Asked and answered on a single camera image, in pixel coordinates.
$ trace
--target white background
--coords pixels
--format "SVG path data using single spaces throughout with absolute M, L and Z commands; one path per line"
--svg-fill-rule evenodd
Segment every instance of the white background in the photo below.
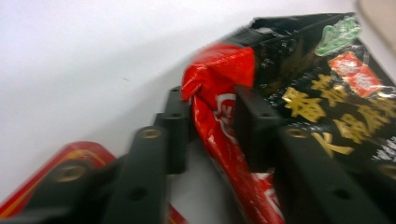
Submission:
M 353 0 L 1 1 L 0 201 L 67 143 L 126 153 L 133 132 L 151 124 L 179 85 L 190 56 L 252 18 L 357 10 Z M 362 40 L 393 76 L 394 57 L 361 23 Z M 199 178 L 194 186 L 207 180 Z M 204 188 L 211 187 L 197 196 Z M 188 200 L 177 190 L 172 197 L 192 223 L 211 216 L 205 212 L 216 216 L 207 208 L 183 213 Z

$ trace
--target beige object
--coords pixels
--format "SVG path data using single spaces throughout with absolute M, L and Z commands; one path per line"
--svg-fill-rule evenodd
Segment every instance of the beige object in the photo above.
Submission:
M 396 54 L 396 0 L 360 0 L 359 7 Z

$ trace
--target white table surface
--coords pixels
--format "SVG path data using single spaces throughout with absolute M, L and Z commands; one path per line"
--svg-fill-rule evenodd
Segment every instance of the white table surface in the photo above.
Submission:
M 355 0 L 0 1 L 0 201 L 67 143 L 126 153 L 190 56 L 252 18 L 357 10 Z M 394 56 L 361 25 L 395 80 Z M 199 144 L 173 177 L 171 202 L 191 223 L 238 223 Z

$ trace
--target green label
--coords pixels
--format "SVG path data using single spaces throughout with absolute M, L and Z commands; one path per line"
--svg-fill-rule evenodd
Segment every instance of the green label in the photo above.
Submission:
M 347 17 L 334 26 L 325 26 L 323 36 L 315 49 L 318 56 L 332 53 L 351 43 L 361 33 L 361 27 L 355 17 Z

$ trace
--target green logo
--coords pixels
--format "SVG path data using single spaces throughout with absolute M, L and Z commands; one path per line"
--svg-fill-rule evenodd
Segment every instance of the green logo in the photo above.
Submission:
M 346 17 L 334 26 L 327 25 L 323 36 L 315 49 L 318 56 L 324 56 L 351 43 L 361 33 L 361 27 L 355 17 Z

